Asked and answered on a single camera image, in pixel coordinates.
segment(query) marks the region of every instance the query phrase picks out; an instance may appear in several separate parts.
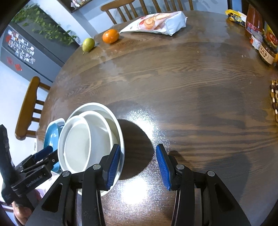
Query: white bowl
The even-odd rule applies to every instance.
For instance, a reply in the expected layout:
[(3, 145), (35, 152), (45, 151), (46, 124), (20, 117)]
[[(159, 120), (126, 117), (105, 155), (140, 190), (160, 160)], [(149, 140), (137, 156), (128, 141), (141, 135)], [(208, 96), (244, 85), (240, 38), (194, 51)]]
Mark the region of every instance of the white bowl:
[(105, 120), (105, 118), (98, 112), (86, 111), (81, 113), (91, 131), (92, 151), (86, 169), (90, 166), (100, 162), (101, 158), (109, 155), (114, 144), (118, 144), (115, 135)]
[(63, 171), (78, 173), (86, 169), (92, 148), (90, 134), (83, 117), (74, 116), (66, 121), (58, 142), (58, 159)]
[[(70, 118), (72, 118), (73, 116), (77, 116), (86, 111), (95, 111), (95, 112), (100, 113), (106, 119), (106, 121), (109, 124), (109, 127), (111, 129), (111, 132), (115, 135), (115, 137), (118, 141), (118, 144), (121, 146), (120, 162), (118, 165), (117, 174), (116, 174), (114, 183), (110, 188), (110, 190), (111, 190), (115, 186), (117, 181), (119, 180), (119, 177), (120, 177), (122, 169), (123, 169), (124, 160), (125, 160), (125, 143), (123, 140), (123, 133), (122, 133), (120, 124), (119, 124), (117, 118), (115, 117), (115, 115), (112, 113), (112, 111), (100, 103), (87, 103), (87, 104), (80, 106), (70, 115), (68, 120)], [(100, 194), (101, 194), (101, 196), (103, 196), (103, 195), (107, 194), (109, 191), (100, 191)]]

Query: metal screw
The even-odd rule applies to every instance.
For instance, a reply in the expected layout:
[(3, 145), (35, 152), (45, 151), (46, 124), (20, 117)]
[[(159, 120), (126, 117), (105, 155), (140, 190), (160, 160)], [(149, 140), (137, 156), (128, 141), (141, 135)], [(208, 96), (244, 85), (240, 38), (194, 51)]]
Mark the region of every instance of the metal screw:
[(100, 168), (101, 168), (100, 164), (95, 164), (95, 165), (93, 165), (93, 169), (94, 169), (94, 170), (98, 170), (98, 169), (100, 169)]
[(184, 169), (184, 165), (182, 165), (182, 164), (177, 164), (177, 165), (176, 165), (176, 168), (177, 168), (178, 170), (183, 170), (183, 169)]
[(69, 175), (69, 173), (70, 173), (69, 171), (65, 171), (65, 172), (62, 173), (62, 175), (63, 175), (64, 177), (66, 177), (66, 176)]
[(209, 176), (215, 176), (215, 172), (213, 172), (213, 171), (208, 171), (208, 175), (209, 175)]

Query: white snack bag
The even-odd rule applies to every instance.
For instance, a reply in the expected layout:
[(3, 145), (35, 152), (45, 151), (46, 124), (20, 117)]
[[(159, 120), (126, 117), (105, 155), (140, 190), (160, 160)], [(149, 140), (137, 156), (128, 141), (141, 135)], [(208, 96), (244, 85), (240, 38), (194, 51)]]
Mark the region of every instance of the white snack bag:
[(142, 31), (151, 33), (162, 33), (172, 36), (179, 29), (186, 27), (187, 17), (182, 11), (173, 13), (155, 13), (143, 16), (120, 31)]

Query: person's hand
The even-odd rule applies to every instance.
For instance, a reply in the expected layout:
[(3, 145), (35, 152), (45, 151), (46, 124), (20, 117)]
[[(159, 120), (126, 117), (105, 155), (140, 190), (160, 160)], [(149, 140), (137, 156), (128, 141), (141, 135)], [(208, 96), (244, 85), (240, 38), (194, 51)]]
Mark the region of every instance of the person's hand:
[[(36, 192), (37, 200), (40, 201), (41, 200), (40, 193), (37, 190), (35, 190), (35, 192)], [(13, 206), (15, 217), (22, 225), (25, 225), (28, 218), (32, 214), (32, 211), (28, 207), (17, 205), (15, 202), (12, 202), (12, 206)]]

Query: wooden chair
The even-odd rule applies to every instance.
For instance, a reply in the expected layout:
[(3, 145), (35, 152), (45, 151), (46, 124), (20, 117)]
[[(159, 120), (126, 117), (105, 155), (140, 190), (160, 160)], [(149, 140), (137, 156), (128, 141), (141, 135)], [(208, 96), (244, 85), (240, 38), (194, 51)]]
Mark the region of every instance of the wooden chair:
[(21, 110), (16, 124), (15, 136), (18, 140), (25, 140), (26, 137), (36, 138), (36, 131), (28, 130), (31, 122), (39, 122), (39, 118), (33, 117), (33, 113), (41, 114), (41, 110), (35, 108), (35, 104), (44, 105), (44, 102), (37, 100), (37, 90), (41, 87), (50, 90), (50, 86), (41, 83), (39, 77), (32, 78), (25, 98), (23, 100)]
[[(121, 15), (121, 18), (123, 19), (124, 22), (126, 22), (126, 18), (122, 12), (122, 10), (120, 9), (120, 7), (122, 6), (129, 18), (129, 20), (132, 20), (132, 16), (127, 8), (126, 5), (129, 5), (130, 8), (131, 8), (131, 11), (133, 12), (133, 15), (134, 17), (138, 17), (138, 14), (136, 13), (135, 11), (135, 8), (134, 6), (132, 5), (132, 3), (134, 2), (135, 0), (115, 0), (113, 2), (110, 2), (110, 3), (107, 3), (103, 6), (100, 7), (100, 10), (101, 11), (104, 11), (107, 13), (107, 15), (110, 17), (110, 19), (112, 20), (112, 22), (114, 24), (117, 24), (116, 20), (113, 18), (113, 16), (111, 15), (111, 13), (109, 12), (110, 9), (117, 9), (118, 12), (120, 13)], [(148, 11), (147, 11), (147, 8), (146, 8), (146, 5), (144, 3), (144, 0), (139, 0), (140, 1), (140, 4), (141, 4), (141, 7), (142, 7), (142, 10), (144, 12), (145, 15), (148, 15)], [(155, 6), (155, 9), (158, 13), (161, 13), (161, 9), (157, 3), (157, 0), (152, 0), (153, 1), (153, 4)], [(179, 7), (179, 10), (180, 11), (183, 11), (183, 7), (182, 7), (182, 3), (181, 3), (181, 0), (177, 0), (178, 1), (178, 7)], [(170, 9), (170, 6), (168, 4), (168, 1), (167, 0), (164, 0), (164, 3), (165, 3), (165, 6), (166, 6), (166, 10), (167, 11), (171, 11)], [(175, 2), (174, 0), (171, 0), (171, 5), (172, 5), (172, 8), (174, 11), (177, 11), (177, 8), (176, 8), (176, 5), (175, 5)], [(192, 0), (189, 0), (189, 5), (190, 5), (190, 10), (193, 10), (193, 3), (192, 3)]]

